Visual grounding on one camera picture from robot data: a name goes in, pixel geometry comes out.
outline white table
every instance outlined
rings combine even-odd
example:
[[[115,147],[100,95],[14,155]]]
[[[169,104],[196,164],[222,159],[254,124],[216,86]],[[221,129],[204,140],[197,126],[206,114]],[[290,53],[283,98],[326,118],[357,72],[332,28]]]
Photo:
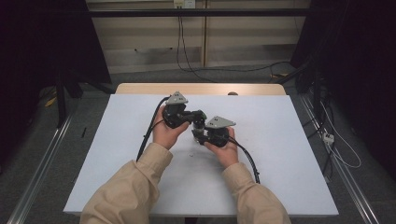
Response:
[[[262,184],[279,198],[291,216],[338,214],[289,96],[182,93],[189,100],[187,110],[202,109],[208,119],[221,116],[236,122],[236,139],[256,162]],[[164,96],[111,96],[64,209],[66,213],[78,215],[102,184],[124,163],[135,160],[152,113]],[[190,130],[178,138],[171,152],[174,158],[163,174],[159,185],[161,197],[151,214],[234,216],[234,200],[220,175],[223,169],[215,155],[196,144]],[[251,172],[242,151],[239,159]]]

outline gray gray floor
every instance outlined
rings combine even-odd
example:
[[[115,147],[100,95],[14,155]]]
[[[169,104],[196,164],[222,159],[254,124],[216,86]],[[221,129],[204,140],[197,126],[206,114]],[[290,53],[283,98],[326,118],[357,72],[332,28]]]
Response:
[[[236,66],[234,69],[259,68],[257,66]],[[288,73],[292,68],[281,64],[274,66],[274,73]],[[269,81],[269,69],[258,70],[248,73],[236,73],[229,71],[201,71],[198,75],[221,82],[244,82],[265,83]],[[113,76],[116,87],[121,82],[204,82],[191,73],[174,71],[158,71],[149,73],[123,74]],[[78,104],[77,112],[73,117],[64,140],[51,164],[46,178],[37,193],[34,203],[28,213],[25,223],[78,223],[78,217],[63,213],[64,205],[69,193],[73,188],[73,181],[84,162],[90,148],[92,139],[99,125],[101,117],[106,109],[108,95],[101,93],[90,86],[82,85],[85,90],[81,99],[68,99],[70,105]],[[310,120],[301,103],[300,96],[293,87],[293,82],[285,85],[285,90],[295,106],[296,112],[305,123]],[[15,149],[12,160],[3,166],[0,175],[0,223],[6,223],[26,188],[35,169],[40,163],[47,149],[51,137],[55,133],[57,125],[56,104],[44,107],[46,99],[38,105],[33,123],[28,133]],[[332,104],[335,114],[335,124],[339,133],[354,148],[357,149],[362,159],[362,166],[358,169],[350,169],[356,181],[361,186],[370,204],[375,210],[381,223],[395,223],[396,221],[396,183],[386,171],[371,157],[364,142],[354,135],[350,124],[343,116],[342,111]],[[307,134],[314,131],[309,124],[304,127]],[[319,166],[323,166],[326,160],[326,152],[318,136],[309,139],[311,147],[317,157]],[[356,162],[350,150],[338,145],[346,161]],[[293,223],[364,223],[361,214],[350,197],[340,175],[333,170],[332,181],[329,189],[339,209],[340,215],[336,217],[293,217]],[[183,223],[183,218],[153,217],[151,223]],[[198,223],[236,223],[235,218],[199,218]]]

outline person's left hand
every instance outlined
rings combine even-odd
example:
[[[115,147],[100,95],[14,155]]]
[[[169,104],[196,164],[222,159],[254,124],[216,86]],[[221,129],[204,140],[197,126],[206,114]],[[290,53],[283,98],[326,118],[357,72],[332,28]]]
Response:
[[[169,150],[176,143],[178,136],[186,131],[190,124],[186,121],[175,129],[169,128],[163,120],[164,108],[164,105],[161,106],[158,110],[157,116],[155,117],[153,125],[157,124],[158,122],[159,123],[152,131],[152,142],[160,144]]]

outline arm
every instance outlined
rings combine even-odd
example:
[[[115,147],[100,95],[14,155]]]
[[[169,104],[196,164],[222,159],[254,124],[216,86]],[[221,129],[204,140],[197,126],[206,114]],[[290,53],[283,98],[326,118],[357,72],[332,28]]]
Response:
[[[162,121],[163,107],[158,111],[150,143],[138,162],[123,165],[85,205],[80,223],[149,223],[149,211],[160,193],[158,183],[172,160],[168,151],[177,137],[189,126],[176,129]]]
[[[233,128],[228,129],[234,138]],[[236,199],[239,224],[290,223],[288,213],[275,194],[256,184],[245,164],[239,162],[235,144],[229,142],[220,148],[206,142],[205,146],[215,153],[225,168],[223,176]]]

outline outlet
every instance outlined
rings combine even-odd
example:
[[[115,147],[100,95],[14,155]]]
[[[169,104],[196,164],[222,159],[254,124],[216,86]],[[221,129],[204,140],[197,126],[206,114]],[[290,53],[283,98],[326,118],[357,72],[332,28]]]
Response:
[[[325,143],[331,145],[334,142],[334,135],[329,133],[324,133],[322,139]]]
[[[184,8],[184,1],[185,0],[174,0],[175,8]]]
[[[195,0],[184,0],[184,8],[195,8]]]

